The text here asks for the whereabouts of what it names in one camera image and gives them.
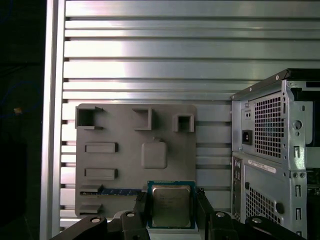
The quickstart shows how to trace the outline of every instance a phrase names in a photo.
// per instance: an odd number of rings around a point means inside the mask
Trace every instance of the ventilation grille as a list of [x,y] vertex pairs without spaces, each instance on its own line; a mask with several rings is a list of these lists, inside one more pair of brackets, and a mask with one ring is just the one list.
[[246,193],[246,218],[263,216],[276,224],[281,224],[281,219],[275,215],[275,204],[250,187]]
[[260,154],[281,158],[281,138],[284,119],[281,119],[281,98],[257,102],[254,111],[254,147]]

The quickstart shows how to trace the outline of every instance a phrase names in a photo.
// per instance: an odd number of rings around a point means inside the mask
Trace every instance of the dark background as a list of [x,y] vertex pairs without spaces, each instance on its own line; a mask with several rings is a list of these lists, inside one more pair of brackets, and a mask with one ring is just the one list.
[[37,240],[46,0],[0,0],[0,30],[0,239]]

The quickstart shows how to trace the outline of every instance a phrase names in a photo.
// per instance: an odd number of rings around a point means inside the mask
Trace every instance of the label sticker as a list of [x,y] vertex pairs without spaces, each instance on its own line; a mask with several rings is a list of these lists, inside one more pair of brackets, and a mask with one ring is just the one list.
[[257,167],[257,168],[266,170],[266,171],[268,171],[268,172],[270,172],[270,173],[273,173],[273,174],[275,174],[275,173],[277,172],[277,170],[276,170],[274,167],[264,165],[264,164],[262,164],[262,163],[260,163],[260,162],[256,162],[256,161],[249,160],[248,163],[249,163],[250,165],[253,165],[253,166]]

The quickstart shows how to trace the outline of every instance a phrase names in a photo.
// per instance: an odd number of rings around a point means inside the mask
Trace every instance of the aluminum slat wall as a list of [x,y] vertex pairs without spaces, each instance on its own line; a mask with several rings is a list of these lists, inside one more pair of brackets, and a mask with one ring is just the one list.
[[76,219],[77,105],[196,105],[197,184],[214,208],[229,211],[230,95],[283,69],[320,64],[318,2],[59,0],[59,5],[57,38],[64,45],[58,42],[63,52],[57,54],[56,85],[61,79],[63,84],[55,117],[62,125],[55,129],[60,174],[53,184],[61,190],[52,203],[53,228],[55,216],[63,228]]

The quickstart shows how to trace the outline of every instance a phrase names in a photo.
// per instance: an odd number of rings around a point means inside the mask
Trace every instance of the computer tower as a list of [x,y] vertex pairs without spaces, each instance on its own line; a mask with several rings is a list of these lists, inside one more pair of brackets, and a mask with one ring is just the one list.
[[320,70],[286,69],[231,98],[233,215],[319,239]]

